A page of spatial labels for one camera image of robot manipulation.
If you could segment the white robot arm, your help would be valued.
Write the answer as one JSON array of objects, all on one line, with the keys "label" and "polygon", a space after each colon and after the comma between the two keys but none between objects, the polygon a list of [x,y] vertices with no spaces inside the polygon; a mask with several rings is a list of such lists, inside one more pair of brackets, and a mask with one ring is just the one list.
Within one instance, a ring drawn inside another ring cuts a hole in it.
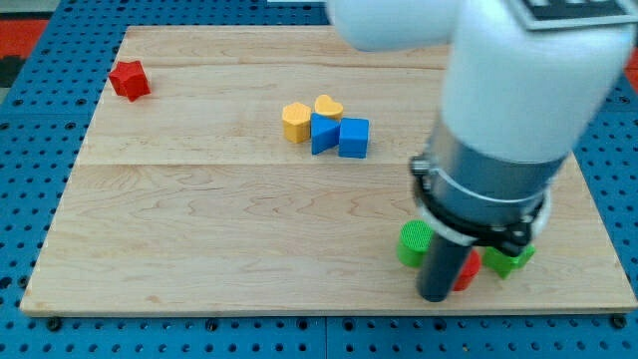
[{"label": "white robot arm", "polygon": [[550,183],[627,60],[632,1],[331,1],[352,47],[449,45],[439,116],[412,160],[430,255],[520,253],[543,228]]}]

